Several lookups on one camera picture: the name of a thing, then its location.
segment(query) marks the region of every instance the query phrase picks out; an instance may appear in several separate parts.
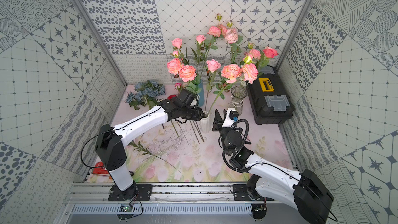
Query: red object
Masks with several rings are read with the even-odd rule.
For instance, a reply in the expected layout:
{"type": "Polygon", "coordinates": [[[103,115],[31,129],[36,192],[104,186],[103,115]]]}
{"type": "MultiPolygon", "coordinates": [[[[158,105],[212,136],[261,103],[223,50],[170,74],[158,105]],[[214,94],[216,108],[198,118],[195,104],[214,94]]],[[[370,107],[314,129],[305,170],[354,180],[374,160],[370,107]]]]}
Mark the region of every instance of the red object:
{"type": "Polygon", "coordinates": [[[94,175],[104,175],[104,176],[108,176],[109,172],[105,169],[105,166],[103,166],[103,162],[98,162],[96,163],[96,166],[102,166],[101,168],[94,168],[93,169],[93,174],[94,175]]]}

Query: table surface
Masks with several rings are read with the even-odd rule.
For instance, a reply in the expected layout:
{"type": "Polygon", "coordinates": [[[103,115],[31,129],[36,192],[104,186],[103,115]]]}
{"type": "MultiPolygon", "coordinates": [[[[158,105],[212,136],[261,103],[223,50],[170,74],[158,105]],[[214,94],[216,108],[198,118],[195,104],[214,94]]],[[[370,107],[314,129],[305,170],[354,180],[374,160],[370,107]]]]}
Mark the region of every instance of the table surface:
{"type": "MultiPolygon", "coordinates": [[[[135,110],[125,103],[128,92],[134,92],[134,85],[129,85],[124,93],[117,113],[113,119],[112,126],[126,122],[141,115],[148,110],[148,107],[140,106],[140,110],[135,110]]],[[[178,92],[172,85],[166,85],[166,95],[159,97],[165,99],[167,96],[178,92]]],[[[215,94],[209,94],[209,105],[213,102],[215,94]]],[[[225,93],[225,100],[218,98],[213,106],[221,113],[228,108],[231,101],[231,93],[225,93]]],[[[243,113],[239,118],[244,118],[249,122],[248,139],[252,142],[246,147],[266,160],[274,162],[280,166],[291,169],[292,164],[282,139],[281,132],[277,124],[257,125],[254,122],[253,113],[249,99],[244,99],[243,113]]],[[[152,128],[145,132],[141,137],[134,140],[150,150],[152,155],[143,155],[141,151],[134,150],[134,147],[126,147],[128,169],[134,172],[136,182],[243,182],[250,177],[248,173],[237,173],[229,169],[222,160],[222,149],[218,145],[218,132],[202,133],[204,142],[198,136],[190,122],[178,124],[172,121],[166,122],[164,129],[162,125],[152,128]]],[[[107,176],[92,175],[87,176],[88,183],[113,182],[107,176]]]]}

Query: artificial flower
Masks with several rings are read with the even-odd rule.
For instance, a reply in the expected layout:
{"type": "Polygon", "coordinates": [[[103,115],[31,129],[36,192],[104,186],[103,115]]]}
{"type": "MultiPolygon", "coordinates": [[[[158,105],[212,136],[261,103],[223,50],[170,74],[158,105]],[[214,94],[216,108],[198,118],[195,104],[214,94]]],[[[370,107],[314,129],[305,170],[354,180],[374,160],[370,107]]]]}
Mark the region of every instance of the artificial flower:
{"type": "Polygon", "coordinates": [[[181,61],[178,58],[174,58],[171,61],[167,62],[167,68],[169,69],[169,73],[172,73],[174,75],[178,74],[182,67],[183,64],[181,64],[181,61]]]}
{"type": "Polygon", "coordinates": [[[181,68],[178,73],[183,82],[193,81],[196,77],[195,67],[191,65],[185,65],[181,68]]]}
{"type": "Polygon", "coordinates": [[[244,73],[245,81],[249,81],[250,84],[253,84],[253,81],[257,79],[258,71],[254,63],[243,65],[242,72],[244,73]]]}
{"type": "Polygon", "coordinates": [[[179,38],[175,38],[174,40],[172,40],[172,44],[176,48],[181,48],[182,40],[179,38]]]}
{"type": "Polygon", "coordinates": [[[221,63],[219,63],[214,59],[207,60],[206,63],[207,63],[207,69],[210,70],[210,72],[212,73],[214,73],[214,71],[216,71],[221,67],[221,63]]]}
{"type": "Polygon", "coordinates": [[[241,75],[241,69],[237,64],[230,64],[224,66],[221,71],[221,76],[229,79],[226,81],[227,83],[234,83],[236,82],[236,78],[241,75]]]}
{"type": "Polygon", "coordinates": [[[203,36],[203,35],[196,36],[196,41],[197,41],[199,44],[201,44],[204,40],[206,40],[206,37],[205,37],[205,36],[203,36]]]}
{"type": "Polygon", "coordinates": [[[278,55],[278,52],[271,48],[271,47],[266,47],[263,49],[264,55],[268,58],[274,58],[276,55],[278,55]]]}
{"type": "Polygon", "coordinates": [[[220,24],[218,28],[221,30],[221,34],[225,36],[227,28],[222,24],[220,24]]]}
{"type": "Polygon", "coordinates": [[[243,62],[245,62],[246,64],[250,64],[252,59],[253,56],[251,54],[247,54],[246,57],[243,59],[243,62]]]}
{"type": "Polygon", "coordinates": [[[253,59],[260,59],[261,58],[261,53],[258,50],[250,50],[249,54],[253,56],[253,59]]]}
{"type": "Polygon", "coordinates": [[[217,28],[216,26],[212,26],[212,27],[210,27],[207,34],[215,36],[215,37],[219,37],[221,35],[221,30],[219,28],[217,28]]]}
{"type": "Polygon", "coordinates": [[[238,31],[235,28],[227,29],[224,37],[228,43],[234,43],[238,40],[238,31]]]}

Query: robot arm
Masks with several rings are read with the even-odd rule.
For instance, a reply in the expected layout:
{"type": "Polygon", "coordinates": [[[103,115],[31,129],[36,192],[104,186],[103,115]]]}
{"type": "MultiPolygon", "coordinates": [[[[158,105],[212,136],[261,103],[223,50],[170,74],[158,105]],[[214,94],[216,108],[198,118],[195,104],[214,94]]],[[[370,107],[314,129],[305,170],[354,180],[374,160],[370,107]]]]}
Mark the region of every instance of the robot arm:
{"type": "Polygon", "coordinates": [[[237,172],[253,174],[246,184],[252,199],[269,197],[295,208],[311,224],[326,223],[334,198],[312,171],[306,169],[302,173],[281,167],[246,148],[244,145],[250,144],[246,142],[248,122],[238,120],[233,108],[224,110],[224,120],[216,110],[212,130],[220,132],[226,165],[237,172]],[[237,127],[239,122],[246,123],[244,134],[237,127]],[[232,156],[229,162],[225,155],[232,156]]]}
{"type": "Polygon", "coordinates": [[[109,124],[101,127],[95,151],[120,191],[126,191],[134,183],[127,168],[124,147],[142,133],[172,119],[201,120],[203,111],[200,107],[191,106],[194,100],[195,96],[183,89],[177,97],[160,101],[157,106],[130,121],[114,127],[109,124]]]}

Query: yellow toolbox latch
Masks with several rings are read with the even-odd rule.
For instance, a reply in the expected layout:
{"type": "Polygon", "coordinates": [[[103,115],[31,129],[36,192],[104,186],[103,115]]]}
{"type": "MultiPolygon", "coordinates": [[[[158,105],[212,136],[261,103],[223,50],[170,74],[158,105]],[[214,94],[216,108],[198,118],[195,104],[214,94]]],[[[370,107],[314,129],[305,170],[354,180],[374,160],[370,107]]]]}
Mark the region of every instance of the yellow toolbox latch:
{"type": "Polygon", "coordinates": [[[274,92],[271,80],[269,78],[259,78],[261,89],[263,92],[274,92]]]}

